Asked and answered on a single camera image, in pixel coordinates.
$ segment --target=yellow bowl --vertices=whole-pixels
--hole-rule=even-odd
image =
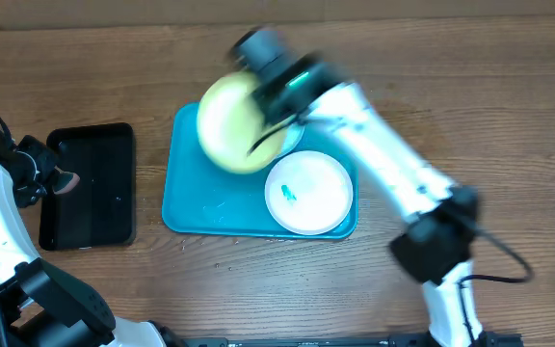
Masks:
[[[263,169],[280,153],[286,138],[286,129],[281,130],[248,155],[251,146],[272,128],[263,125],[264,117],[251,98],[258,85],[251,73],[231,73],[214,83],[200,100],[200,146],[209,159],[231,173]]]

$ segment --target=beige wall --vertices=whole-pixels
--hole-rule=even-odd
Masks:
[[[555,14],[555,0],[0,0],[0,29]]]

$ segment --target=blue tray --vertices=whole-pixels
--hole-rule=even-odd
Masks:
[[[355,230],[357,167],[340,148],[307,128],[294,149],[321,151],[336,159],[350,175],[354,191],[351,210],[339,226],[321,235],[299,235],[280,226],[265,203],[265,181],[277,161],[252,174],[220,169],[198,143],[197,112],[197,103],[188,104],[174,118],[162,204],[167,227],[184,233],[293,239],[342,239]]]

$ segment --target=robotic arm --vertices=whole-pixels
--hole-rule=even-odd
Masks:
[[[469,245],[476,233],[470,225],[477,218],[477,192],[460,186],[423,160],[374,111],[357,83],[342,78],[318,57],[293,59],[277,35],[267,30],[245,35],[232,54],[240,67],[260,80],[261,86],[252,97],[268,125],[295,116],[295,121],[325,133],[328,141],[338,142],[373,177],[404,223],[406,232],[389,248],[400,265],[422,283],[431,320],[429,334],[423,339],[392,336],[347,345],[411,346],[414,341],[417,346],[463,347],[477,339],[480,345],[522,346],[519,337],[507,337],[505,341],[510,343],[500,344],[495,334],[482,333],[471,287],[464,283],[461,293],[457,286],[471,274]],[[18,330],[9,328],[10,345],[275,346],[267,341],[182,340],[155,323],[114,317],[92,288],[39,259],[13,201],[24,207],[37,200],[32,198],[39,196],[28,196],[23,187],[42,193],[56,157],[45,147],[37,150],[42,148],[37,141],[25,146],[32,149],[25,151],[29,155],[22,145],[14,147],[0,132],[0,295],[9,323],[17,319],[19,307],[32,300],[44,307],[44,313]],[[495,336],[495,342],[489,336]],[[279,346],[293,343],[281,342]]]

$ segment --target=wooden surface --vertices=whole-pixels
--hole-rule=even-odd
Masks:
[[[0,29],[555,14],[555,0],[0,0]]]
[[[534,265],[527,285],[476,283],[484,326],[555,345],[555,16],[283,25],[362,84],[431,162],[480,187],[482,224]],[[230,69],[246,25],[0,32],[0,114],[20,139],[126,121],[138,141],[138,237],[128,248],[43,253],[116,315],[184,336],[275,338],[422,332],[419,286],[387,251],[400,233],[360,187],[343,242],[190,237],[160,217],[173,115]],[[23,211],[37,240],[40,209]],[[479,241],[476,271],[519,275]]]

